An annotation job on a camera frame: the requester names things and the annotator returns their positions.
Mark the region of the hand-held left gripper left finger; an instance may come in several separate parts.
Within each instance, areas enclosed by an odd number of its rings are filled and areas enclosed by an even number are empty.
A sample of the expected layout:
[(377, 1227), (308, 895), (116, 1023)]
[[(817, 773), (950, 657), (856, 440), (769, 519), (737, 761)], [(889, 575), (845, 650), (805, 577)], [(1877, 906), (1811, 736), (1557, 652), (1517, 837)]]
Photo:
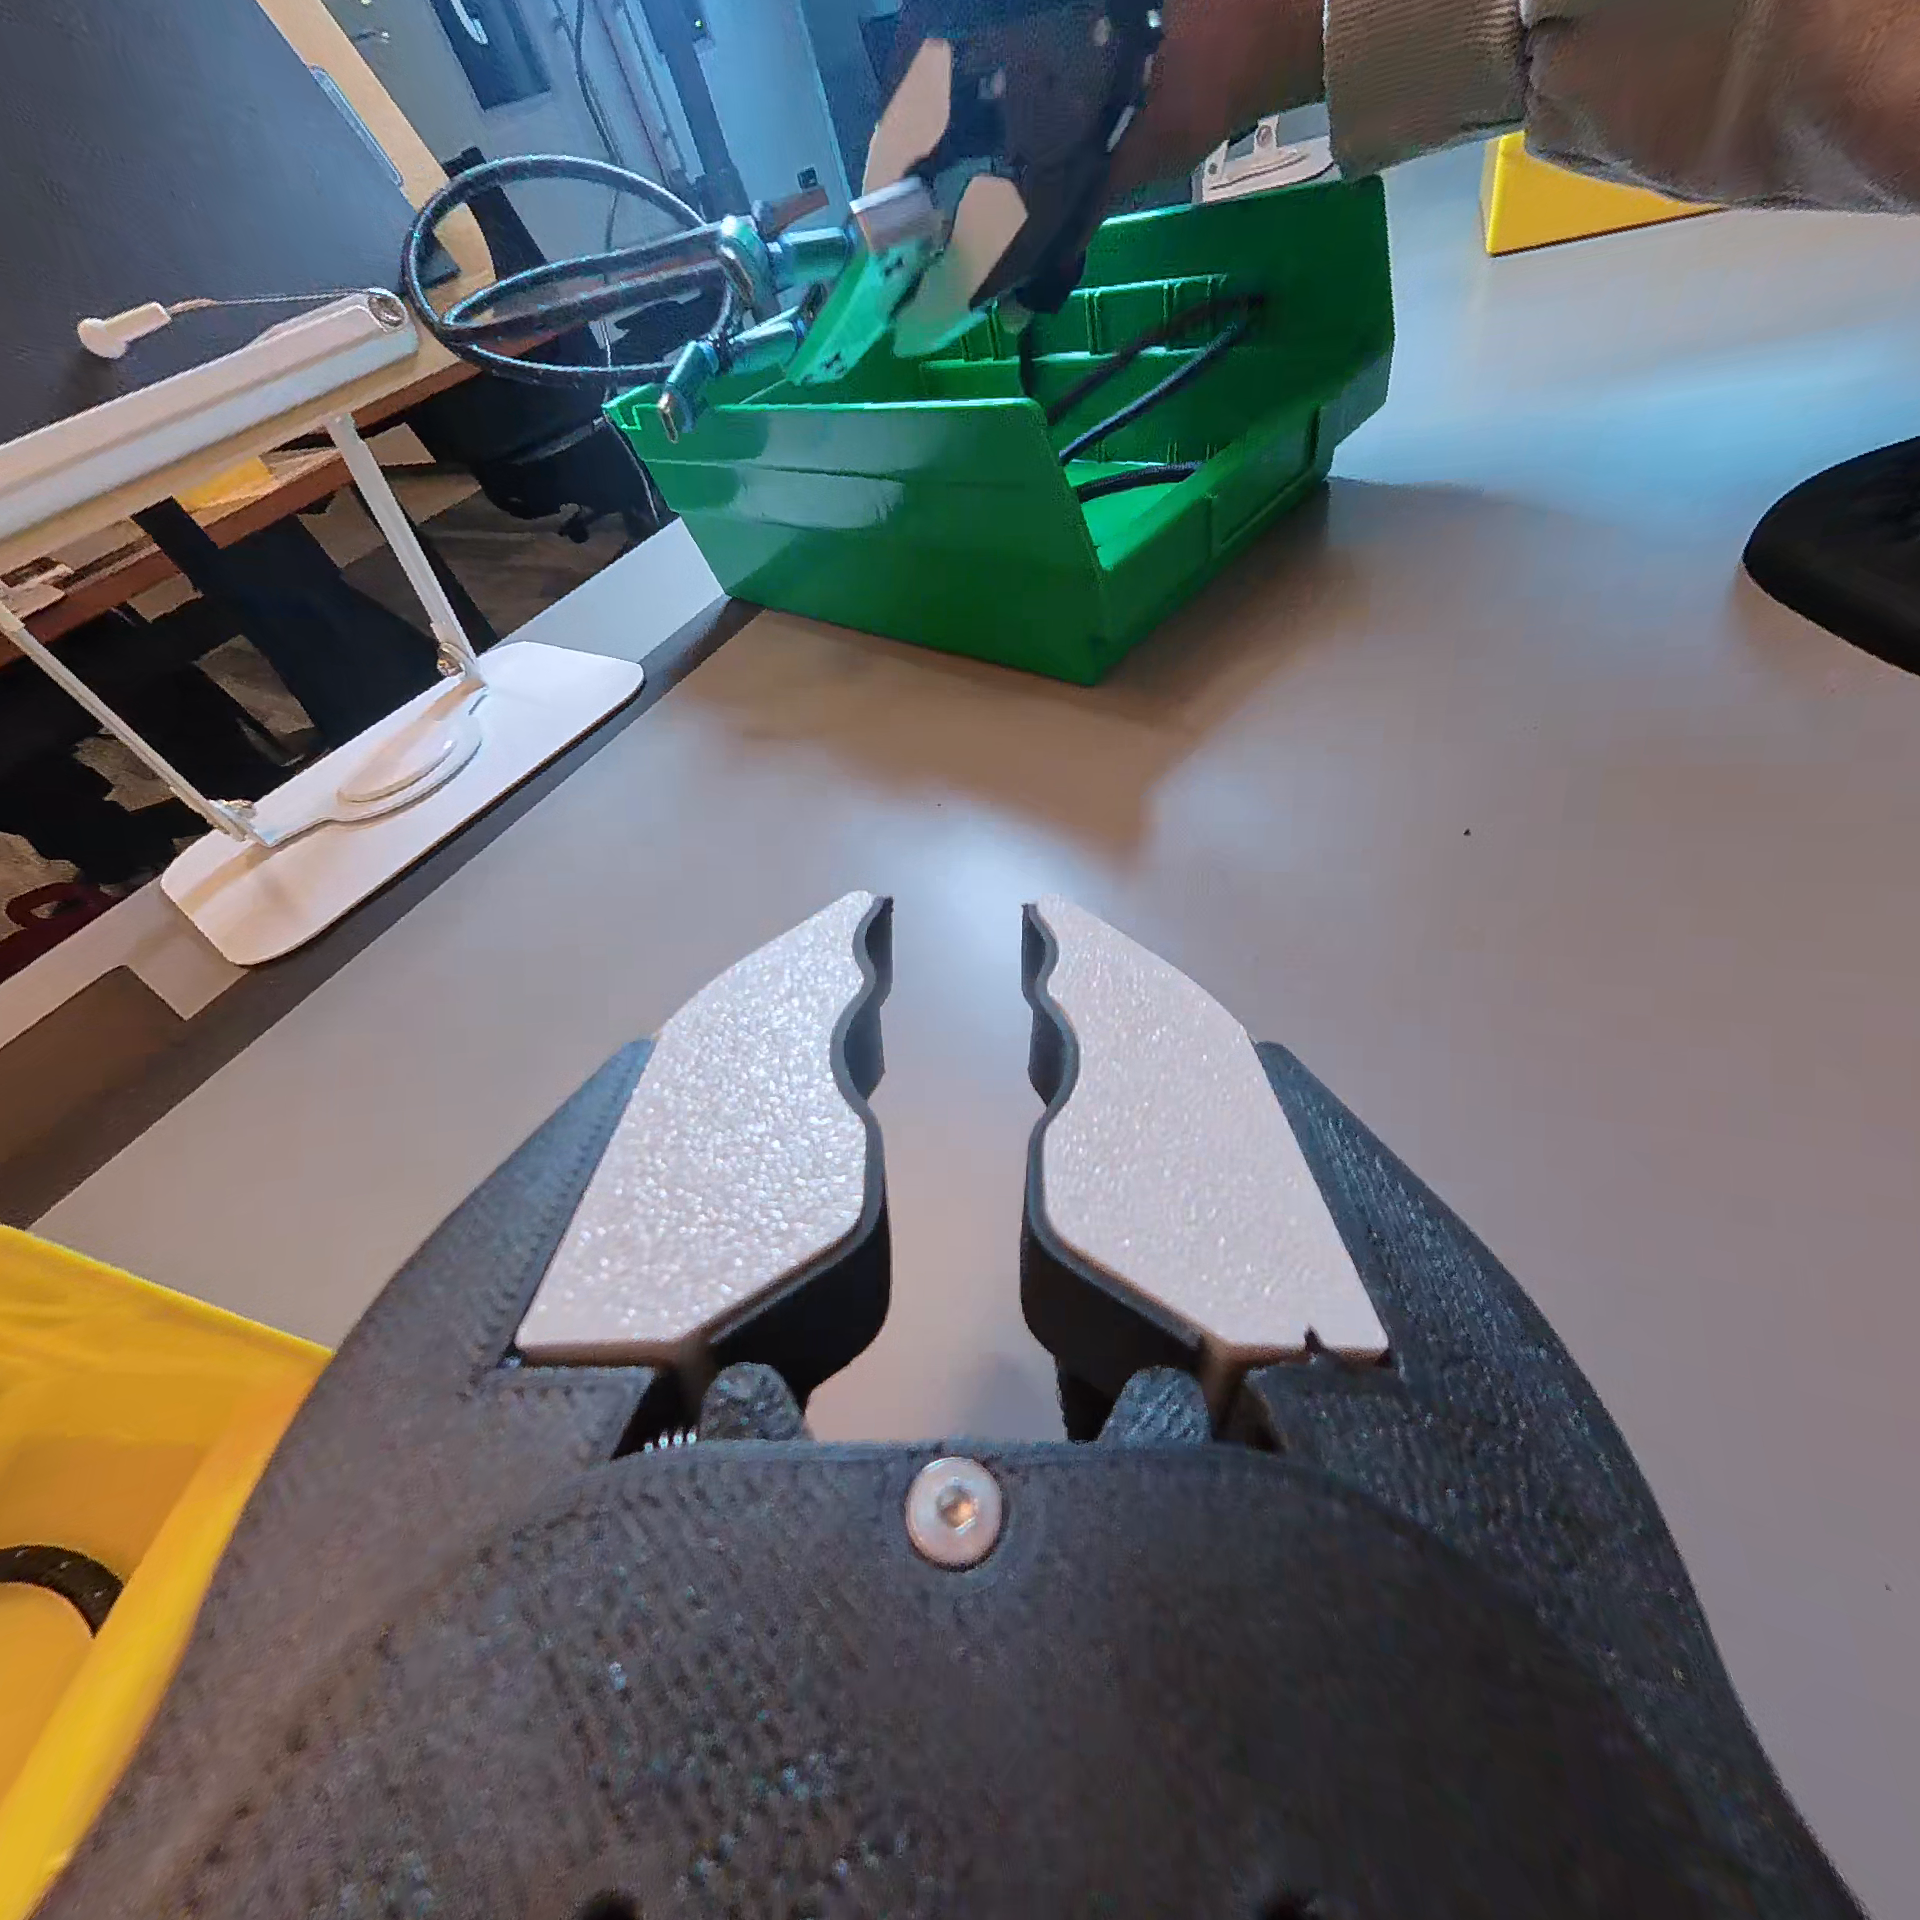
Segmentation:
[(735, 1365), (813, 1394), (891, 1300), (883, 1072), (894, 905), (852, 890), (653, 1037), (514, 1334), (532, 1366)]

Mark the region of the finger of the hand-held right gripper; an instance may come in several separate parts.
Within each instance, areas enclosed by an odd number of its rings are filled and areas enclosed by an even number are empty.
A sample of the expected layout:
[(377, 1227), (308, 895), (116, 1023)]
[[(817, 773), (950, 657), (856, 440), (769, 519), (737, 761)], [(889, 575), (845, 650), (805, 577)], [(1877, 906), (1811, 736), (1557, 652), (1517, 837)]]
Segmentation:
[(1027, 219), (1018, 184), (1006, 177), (974, 177), (964, 189), (948, 234), (948, 280), (960, 313), (989, 296), (1002, 260)]
[(948, 134), (952, 46), (924, 36), (891, 85), (869, 140), (863, 194), (874, 197), (908, 180)]

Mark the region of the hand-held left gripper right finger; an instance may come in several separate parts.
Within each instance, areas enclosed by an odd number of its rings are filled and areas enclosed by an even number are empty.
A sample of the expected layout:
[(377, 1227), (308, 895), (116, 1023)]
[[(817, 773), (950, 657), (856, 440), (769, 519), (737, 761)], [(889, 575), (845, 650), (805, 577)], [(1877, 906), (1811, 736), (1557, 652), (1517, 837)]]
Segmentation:
[(1020, 1308), (1058, 1371), (1234, 1394), (1315, 1354), (1380, 1365), (1388, 1331), (1245, 1027), (1062, 897), (1021, 909), (1020, 967), (1042, 1102)]

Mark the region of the braided hdmi cable green plugs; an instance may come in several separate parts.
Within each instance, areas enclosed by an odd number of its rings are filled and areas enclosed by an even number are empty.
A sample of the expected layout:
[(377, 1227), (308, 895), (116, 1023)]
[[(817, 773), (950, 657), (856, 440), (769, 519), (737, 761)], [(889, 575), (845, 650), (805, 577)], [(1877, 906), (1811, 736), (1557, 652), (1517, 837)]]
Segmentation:
[(1, 1587), (62, 1601), (94, 1639), (124, 1594), (121, 1576), (101, 1560), (84, 1551), (53, 1544), (1, 1549)]
[[(608, 210), (624, 202), (659, 214), (666, 230), (627, 245), (605, 241), (594, 252), (537, 260), (507, 270), (475, 295), (436, 307), (423, 265), (443, 223), (475, 213), (490, 194), (514, 187), (580, 184), (599, 189)], [(655, 180), (589, 156), (503, 156), (449, 177), (413, 216), (400, 250), (397, 298), (415, 325), (457, 363), (520, 386), (580, 391), (599, 403), (667, 382), (683, 356), (698, 380), (715, 379), (748, 358), (748, 334), (803, 309), (812, 288), (834, 283), (852, 260), (842, 228), (796, 227), (817, 194), (787, 204), (701, 219)], [(680, 329), (651, 358), (613, 356), (602, 327), (624, 325), (661, 307), (713, 310), (703, 327)]]

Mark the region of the green plastic bin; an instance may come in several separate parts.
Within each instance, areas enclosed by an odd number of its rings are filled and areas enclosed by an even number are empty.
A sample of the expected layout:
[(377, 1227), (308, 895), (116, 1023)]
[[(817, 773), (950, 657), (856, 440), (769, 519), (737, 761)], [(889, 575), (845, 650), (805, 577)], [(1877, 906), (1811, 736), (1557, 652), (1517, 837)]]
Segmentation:
[(794, 389), (719, 380), (675, 442), (605, 408), (717, 584), (1089, 687), (1328, 478), (1393, 352), (1378, 178), (1104, 223), (1052, 314)]

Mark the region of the yellow plastic bin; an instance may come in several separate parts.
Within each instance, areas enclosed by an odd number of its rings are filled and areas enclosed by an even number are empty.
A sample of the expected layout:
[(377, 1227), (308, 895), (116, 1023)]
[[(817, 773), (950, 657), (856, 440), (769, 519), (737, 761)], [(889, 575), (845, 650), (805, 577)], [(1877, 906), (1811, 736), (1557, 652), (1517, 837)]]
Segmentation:
[(1521, 132), (1506, 132), (1485, 144), (1477, 207), (1487, 258), (1659, 228), (1718, 213), (1716, 204), (1681, 202), (1529, 156)]
[(121, 1580), (94, 1639), (1, 1587), (1, 1915), (34, 1915), (128, 1770), (328, 1350), (1, 1229), (1, 1549)]

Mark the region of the person's right hand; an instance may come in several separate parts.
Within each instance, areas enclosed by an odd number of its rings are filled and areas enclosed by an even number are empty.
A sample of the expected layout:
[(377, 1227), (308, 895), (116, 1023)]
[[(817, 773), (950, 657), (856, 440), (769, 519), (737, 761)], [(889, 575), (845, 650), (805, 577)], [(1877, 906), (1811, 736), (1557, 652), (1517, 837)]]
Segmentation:
[(1122, 134), (1110, 198), (1189, 178), (1259, 118), (1325, 101), (1321, 3), (1173, 3), (1143, 105)]

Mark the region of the black office chair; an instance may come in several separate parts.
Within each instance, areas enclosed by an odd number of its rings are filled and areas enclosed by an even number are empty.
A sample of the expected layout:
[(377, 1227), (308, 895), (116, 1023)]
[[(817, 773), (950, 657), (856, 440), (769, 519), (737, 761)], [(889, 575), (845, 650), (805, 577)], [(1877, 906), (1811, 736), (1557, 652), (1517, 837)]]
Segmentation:
[(571, 542), (585, 542), (602, 521), (646, 541), (672, 519), (587, 391), (473, 373), (419, 398), (400, 423), (436, 465), (466, 471), (497, 510), (554, 519)]

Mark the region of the white board stand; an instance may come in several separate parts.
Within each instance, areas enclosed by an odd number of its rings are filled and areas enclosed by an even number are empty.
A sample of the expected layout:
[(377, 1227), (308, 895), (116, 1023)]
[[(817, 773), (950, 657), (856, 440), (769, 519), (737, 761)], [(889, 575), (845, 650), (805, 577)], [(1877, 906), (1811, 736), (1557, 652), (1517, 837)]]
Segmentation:
[(535, 641), (478, 652), (348, 411), (355, 382), (410, 363), (413, 320), (388, 293), (330, 301), (248, 347), (106, 398), (3, 446), (3, 537), (92, 510), (264, 423), (312, 411), (413, 591), (438, 677), (254, 803), (199, 791), (28, 626), (3, 636), (201, 823), (159, 878), (168, 902), (238, 968), (297, 949), (406, 874), (544, 767), (627, 708), (637, 661)]

